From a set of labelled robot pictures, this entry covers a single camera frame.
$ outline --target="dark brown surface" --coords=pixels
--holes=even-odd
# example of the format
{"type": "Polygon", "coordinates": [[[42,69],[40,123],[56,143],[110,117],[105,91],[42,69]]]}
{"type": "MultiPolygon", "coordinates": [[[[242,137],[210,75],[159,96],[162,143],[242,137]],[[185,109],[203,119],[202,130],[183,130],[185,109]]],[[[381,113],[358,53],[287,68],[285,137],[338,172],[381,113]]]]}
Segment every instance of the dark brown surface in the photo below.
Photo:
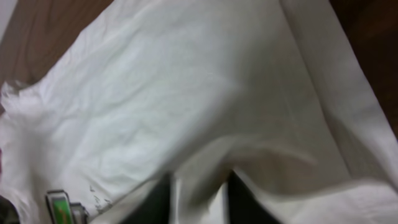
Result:
{"type": "MultiPolygon", "coordinates": [[[[19,0],[0,45],[0,83],[40,80],[112,0],[19,0]]],[[[398,134],[398,1],[330,0],[398,134]]]]}

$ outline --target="white cloth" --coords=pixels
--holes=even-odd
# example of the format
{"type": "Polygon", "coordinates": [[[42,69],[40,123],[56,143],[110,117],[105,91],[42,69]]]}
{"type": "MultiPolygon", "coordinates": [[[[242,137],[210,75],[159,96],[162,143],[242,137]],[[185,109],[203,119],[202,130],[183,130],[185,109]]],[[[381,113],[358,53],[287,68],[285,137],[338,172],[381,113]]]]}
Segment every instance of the white cloth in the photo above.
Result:
{"type": "Polygon", "coordinates": [[[49,223],[56,189],[92,223],[117,223],[168,171],[173,222],[223,223],[230,169],[287,223],[398,217],[386,184],[308,196],[398,180],[394,135],[326,0],[116,0],[45,78],[4,86],[1,103],[0,194],[22,223],[49,223]],[[376,214],[349,212],[369,189],[376,214]],[[350,215],[327,209],[342,203],[350,215]]]}

